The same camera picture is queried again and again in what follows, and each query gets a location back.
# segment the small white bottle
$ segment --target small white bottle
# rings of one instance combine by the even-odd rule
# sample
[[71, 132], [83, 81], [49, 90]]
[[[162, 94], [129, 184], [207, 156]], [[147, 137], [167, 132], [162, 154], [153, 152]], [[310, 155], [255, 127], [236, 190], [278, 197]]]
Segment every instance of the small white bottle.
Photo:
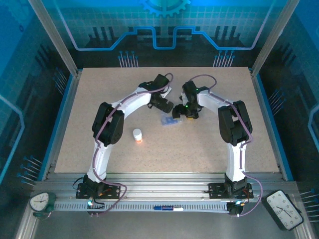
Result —
[[142, 131], [139, 128], [133, 130], [133, 137], [136, 143], [142, 142]]

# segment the clock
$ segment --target clock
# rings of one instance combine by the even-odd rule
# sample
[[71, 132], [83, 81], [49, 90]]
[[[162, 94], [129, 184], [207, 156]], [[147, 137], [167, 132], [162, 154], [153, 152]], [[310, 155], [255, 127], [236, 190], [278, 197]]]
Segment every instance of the clock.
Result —
[[50, 213], [54, 210], [55, 199], [53, 193], [39, 193], [30, 199], [30, 206], [36, 212]]
[[271, 193], [262, 200], [263, 205], [282, 230], [292, 230], [304, 222], [295, 205], [282, 190]]

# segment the vertical pole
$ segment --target vertical pole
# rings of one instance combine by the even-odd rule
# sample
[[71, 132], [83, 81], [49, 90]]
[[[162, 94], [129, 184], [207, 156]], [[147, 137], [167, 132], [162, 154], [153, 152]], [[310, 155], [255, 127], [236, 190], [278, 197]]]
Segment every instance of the vertical pole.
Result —
[[60, 54], [64, 64], [70, 71], [73, 77], [76, 77], [78, 74], [78, 69], [66, 48], [58, 30], [56, 29], [49, 13], [45, 9], [41, 0], [28, 0], [30, 5], [32, 6], [35, 14], [39, 18], [40, 22], [42, 23], [46, 33], [49, 35], [52, 43], [54, 44], [56, 50]]
[[286, 5], [284, 6], [282, 12], [280, 13], [272, 31], [270, 32], [263, 48], [261, 49], [252, 67], [252, 75], [254, 77], [257, 76], [258, 72], [260, 71], [263, 64], [265, 63], [269, 53], [271, 52], [278, 38], [283, 32], [285, 26], [287, 25], [287, 22], [289, 21], [298, 3], [299, 3], [299, 0], [287, 0]]

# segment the blue pen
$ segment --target blue pen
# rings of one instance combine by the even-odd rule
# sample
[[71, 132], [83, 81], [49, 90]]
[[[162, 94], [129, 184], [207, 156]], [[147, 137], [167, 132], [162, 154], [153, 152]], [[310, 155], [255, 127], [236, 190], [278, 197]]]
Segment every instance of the blue pen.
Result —
[[184, 208], [182, 208], [180, 206], [155, 206], [154, 210], [182, 212], [182, 211], [184, 211]]

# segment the gear graphic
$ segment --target gear graphic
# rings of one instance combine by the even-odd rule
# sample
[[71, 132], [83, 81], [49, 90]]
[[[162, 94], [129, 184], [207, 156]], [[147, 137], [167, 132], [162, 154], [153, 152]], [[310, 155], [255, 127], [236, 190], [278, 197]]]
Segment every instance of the gear graphic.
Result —
[[140, 3], [144, 6], [144, 10], [150, 11], [150, 14], [155, 13], [156, 16], [167, 17], [185, 10], [186, 4], [190, 4], [190, 0], [140, 0]]
[[0, 0], [0, 6], [5, 5], [19, 24], [23, 24], [29, 17], [29, 3], [27, 0]]

